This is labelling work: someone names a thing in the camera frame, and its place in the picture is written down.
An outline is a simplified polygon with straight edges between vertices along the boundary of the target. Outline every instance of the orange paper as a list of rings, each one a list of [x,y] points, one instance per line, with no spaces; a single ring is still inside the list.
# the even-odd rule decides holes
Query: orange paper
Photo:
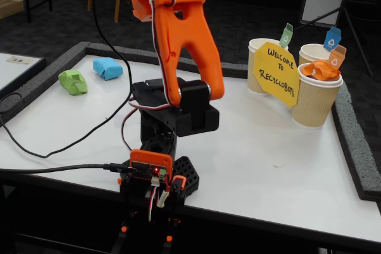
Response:
[[[340,71],[333,65],[323,59],[305,66],[302,70],[302,74],[305,76],[312,76],[317,80],[328,81],[337,78],[340,75]]]

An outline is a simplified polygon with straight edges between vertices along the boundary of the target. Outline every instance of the white table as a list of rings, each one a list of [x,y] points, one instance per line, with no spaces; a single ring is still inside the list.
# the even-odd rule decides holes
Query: white table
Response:
[[[95,56],[75,67],[89,92],[71,96],[59,82],[8,122],[27,149],[46,154],[82,137],[105,120],[129,92],[127,68],[115,80],[103,81],[92,69]],[[131,62],[133,81],[161,77],[157,66]],[[198,74],[178,71],[185,80]],[[176,157],[190,157],[199,189],[187,206],[240,217],[276,222],[308,230],[381,242],[376,203],[358,198],[339,143],[332,115],[321,130],[291,121],[291,110],[272,96],[255,96],[246,80],[225,78],[225,96],[212,105],[220,111],[220,127],[212,133],[178,139]],[[122,163],[129,151],[120,126],[131,110],[125,106],[108,124],[69,150],[48,159],[32,157],[0,129],[0,168],[51,168],[75,164]],[[140,116],[131,117],[125,137],[140,148]],[[44,177],[118,192],[118,174],[74,170]]]

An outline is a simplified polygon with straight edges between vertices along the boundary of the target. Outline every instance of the paper cup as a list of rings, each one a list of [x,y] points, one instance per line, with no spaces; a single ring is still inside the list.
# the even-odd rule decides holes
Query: paper cup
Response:
[[[320,59],[329,59],[330,52],[321,44],[306,44],[299,51],[299,65]]]
[[[323,126],[343,82],[341,80],[336,86],[323,86],[301,77],[298,103],[292,108],[292,119],[309,128]]]
[[[309,65],[310,63],[306,63],[306,64],[301,64],[299,67],[298,67],[298,70],[299,70],[299,76],[300,78],[304,79],[305,81],[308,81],[310,83],[315,83],[317,85],[321,85],[321,86],[337,86],[339,85],[342,81],[343,81],[343,78],[341,76],[341,74],[339,75],[339,77],[333,79],[333,80],[328,80],[328,81],[322,81],[322,80],[316,80],[316,79],[312,79],[310,77],[307,77],[305,75],[302,74],[302,70],[303,68],[306,66],[306,65]]]
[[[278,40],[273,39],[266,39],[266,38],[258,38],[253,39],[249,42],[249,63],[248,63],[248,89],[252,92],[254,92],[256,95],[270,95],[269,93],[265,92],[257,79],[254,76],[253,69],[254,69],[254,54],[255,52],[263,46],[263,44],[270,42],[279,45]]]

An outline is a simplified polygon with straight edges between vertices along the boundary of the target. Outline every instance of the paper label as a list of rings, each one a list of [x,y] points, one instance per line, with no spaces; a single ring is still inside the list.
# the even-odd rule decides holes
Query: paper label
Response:
[[[335,49],[341,41],[341,30],[336,27],[331,27],[327,32],[326,40],[324,41],[324,48],[328,51]]]
[[[35,59],[31,58],[25,58],[25,57],[20,57],[20,56],[12,56],[11,58],[7,59],[7,62],[15,62],[18,64],[30,64],[33,62]]]
[[[291,24],[287,23],[286,28],[283,30],[282,38],[280,38],[280,45],[285,48],[291,42],[293,27]]]
[[[293,55],[281,46],[265,43],[254,57],[253,73],[262,89],[288,107],[298,102],[299,72]]]

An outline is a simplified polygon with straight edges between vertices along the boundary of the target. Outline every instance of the orange bracket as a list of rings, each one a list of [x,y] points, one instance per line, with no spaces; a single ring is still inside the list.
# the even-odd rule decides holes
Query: orange bracket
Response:
[[[179,106],[181,95],[176,69],[182,48],[186,48],[195,60],[201,80],[211,88],[210,100],[219,99],[224,94],[224,83],[220,56],[209,30],[202,7],[205,0],[154,0],[155,27],[157,30],[160,55],[163,61],[169,100]],[[181,11],[183,19],[175,12]]]

